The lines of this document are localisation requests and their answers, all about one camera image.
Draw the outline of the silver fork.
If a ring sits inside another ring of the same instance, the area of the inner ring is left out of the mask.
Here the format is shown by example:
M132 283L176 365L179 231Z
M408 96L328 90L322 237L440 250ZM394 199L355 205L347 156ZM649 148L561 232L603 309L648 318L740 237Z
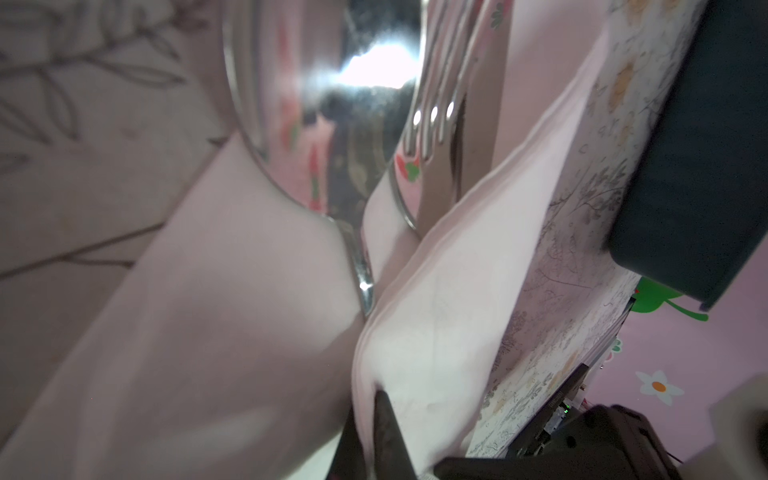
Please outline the silver fork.
M427 1L424 62L393 166L395 199L420 237L458 197L458 119L484 35L487 1Z

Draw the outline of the silver table knife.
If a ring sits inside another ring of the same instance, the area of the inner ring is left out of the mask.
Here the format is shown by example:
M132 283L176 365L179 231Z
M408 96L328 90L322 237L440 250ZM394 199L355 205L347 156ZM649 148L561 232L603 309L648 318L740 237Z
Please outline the silver table knife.
M490 1L457 123L454 199L460 200L493 166L512 25L512 1Z

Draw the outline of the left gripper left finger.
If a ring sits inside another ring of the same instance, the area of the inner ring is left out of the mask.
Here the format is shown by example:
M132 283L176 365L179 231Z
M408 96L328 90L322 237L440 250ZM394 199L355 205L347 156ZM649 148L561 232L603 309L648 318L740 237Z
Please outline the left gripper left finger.
M358 436L355 415L350 409L326 480L366 480L368 470Z

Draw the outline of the silver spoon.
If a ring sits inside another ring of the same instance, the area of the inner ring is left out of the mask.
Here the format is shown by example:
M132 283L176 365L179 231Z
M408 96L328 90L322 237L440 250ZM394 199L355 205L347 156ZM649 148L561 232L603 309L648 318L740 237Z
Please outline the silver spoon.
M366 206L413 113L422 1L229 1L226 75L239 131L294 203L343 239L361 310L375 305Z

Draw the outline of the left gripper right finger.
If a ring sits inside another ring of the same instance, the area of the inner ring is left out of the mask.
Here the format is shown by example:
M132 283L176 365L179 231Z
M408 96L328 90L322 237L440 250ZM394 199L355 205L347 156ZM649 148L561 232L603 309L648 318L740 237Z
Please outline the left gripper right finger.
M388 394L375 394L373 468L378 480L417 480Z

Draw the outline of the white paper napkin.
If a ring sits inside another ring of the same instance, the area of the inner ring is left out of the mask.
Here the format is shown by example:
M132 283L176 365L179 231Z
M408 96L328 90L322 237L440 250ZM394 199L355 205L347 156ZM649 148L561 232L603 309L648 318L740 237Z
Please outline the white paper napkin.
M341 240L233 137L1 452L5 479L322 479L385 391L416 474L474 428L607 53L600 1L513 9L494 168L416 240L387 186L365 217L363 319Z

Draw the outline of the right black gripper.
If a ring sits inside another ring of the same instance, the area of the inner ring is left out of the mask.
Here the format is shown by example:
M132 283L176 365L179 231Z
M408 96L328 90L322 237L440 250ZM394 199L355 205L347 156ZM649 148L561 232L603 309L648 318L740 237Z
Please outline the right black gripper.
M648 419L620 405L597 405L544 439L546 413L588 372L580 364L548 399L502 458L446 458L439 479L679 479Z

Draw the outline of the dark teal plastic bin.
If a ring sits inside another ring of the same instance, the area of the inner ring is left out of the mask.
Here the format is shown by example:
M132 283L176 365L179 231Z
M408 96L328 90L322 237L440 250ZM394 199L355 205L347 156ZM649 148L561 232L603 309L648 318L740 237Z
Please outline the dark teal plastic bin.
M711 1L608 239L711 309L767 231L767 5Z

